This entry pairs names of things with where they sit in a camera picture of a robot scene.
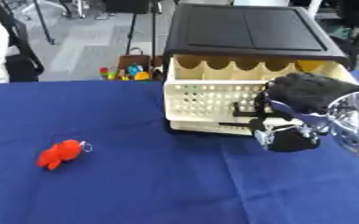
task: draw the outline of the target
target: gray carpet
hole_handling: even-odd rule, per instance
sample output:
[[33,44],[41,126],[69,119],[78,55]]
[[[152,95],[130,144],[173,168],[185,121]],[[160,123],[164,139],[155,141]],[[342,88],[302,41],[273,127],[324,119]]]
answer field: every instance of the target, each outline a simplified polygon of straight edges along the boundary
[[[181,2],[226,4],[227,1]],[[162,8],[163,14],[158,15],[157,21],[158,53],[162,53],[165,47],[175,5],[172,0],[165,0],[162,2]],[[16,17],[27,24],[32,48],[46,67],[46,71],[39,78],[41,81],[98,80],[100,67],[116,68],[119,55],[125,53],[131,14],[117,14],[107,20],[95,20],[98,13],[96,10],[91,10],[86,19],[62,17],[60,10],[50,6],[43,6],[42,11],[51,35],[56,39],[56,45],[46,42],[35,10],[29,14],[31,21],[25,20],[18,13],[19,10],[15,10]],[[141,47],[145,53],[151,53],[151,14],[137,17],[132,46]]]

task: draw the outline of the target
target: red toy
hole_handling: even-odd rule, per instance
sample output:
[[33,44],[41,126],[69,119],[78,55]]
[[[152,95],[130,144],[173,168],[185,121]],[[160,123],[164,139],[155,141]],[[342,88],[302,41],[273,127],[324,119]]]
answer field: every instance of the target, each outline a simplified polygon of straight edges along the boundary
[[37,166],[45,167],[50,171],[56,169],[62,161],[69,161],[77,158],[86,142],[66,140],[55,144],[52,148],[40,153]]

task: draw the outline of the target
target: black lid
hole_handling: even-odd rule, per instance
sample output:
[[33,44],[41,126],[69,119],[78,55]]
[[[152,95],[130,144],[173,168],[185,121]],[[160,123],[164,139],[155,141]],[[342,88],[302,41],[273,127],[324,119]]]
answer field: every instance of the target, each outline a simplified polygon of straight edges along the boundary
[[182,4],[165,56],[173,54],[348,59],[302,8]]

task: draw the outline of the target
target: white plastic basket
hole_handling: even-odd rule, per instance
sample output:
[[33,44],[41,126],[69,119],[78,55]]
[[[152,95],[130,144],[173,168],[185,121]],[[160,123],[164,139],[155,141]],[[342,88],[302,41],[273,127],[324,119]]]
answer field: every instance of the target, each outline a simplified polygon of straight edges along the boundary
[[[273,78],[295,72],[326,75],[357,83],[344,66],[331,61],[256,61],[223,57],[176,55],[164,86],[165,115],[174,130],[250,135],[247,127],[219,123],[249,123],[255,116],[254,99]],[[250,116],[235,117],[234,103]],[[271,126],[288,124],[269,118]]]
[[[302,124],[299,120],[292,120],[291,122],[284,121],[280,118],[268,118],[264,125],[267,129],[284,124]],[[250,129],[244,126],[227,125],[218,122],[176,122],[170,121],[170,127],[173,130],[187,130],[187,131],[201,131],[219,134],[231,134],[241,136],[251,136]]]
[[[234,61],[221,69],[212,68],[205,60],[192,63],[193,68],[185,68],[177,57],[172,58],[164,87],[165,114],[170,121],[246,123],[249,120],[246,117],[233,117],[234,102],[239,103],[242,112],[254,112],[254,98],[266,81],[299,71],[293,63],[278,71],[270,70],[265,62],[248,71]],[[356,83],[353,76],[335,62],[321,63],[309,72]]]

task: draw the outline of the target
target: robotic hand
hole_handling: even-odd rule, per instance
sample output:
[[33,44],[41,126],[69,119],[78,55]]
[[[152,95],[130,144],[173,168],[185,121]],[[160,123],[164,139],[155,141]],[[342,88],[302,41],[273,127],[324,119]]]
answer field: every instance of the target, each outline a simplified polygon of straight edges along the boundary
[[[302,125],[266,129],[264,107]],[[258,119],[250,128],[270,151],[301,151],[320,145],[319,135],[334,136],[344,148],[359,155],[359,85],[310,73],[290,73],[269,81],[255,100]]]

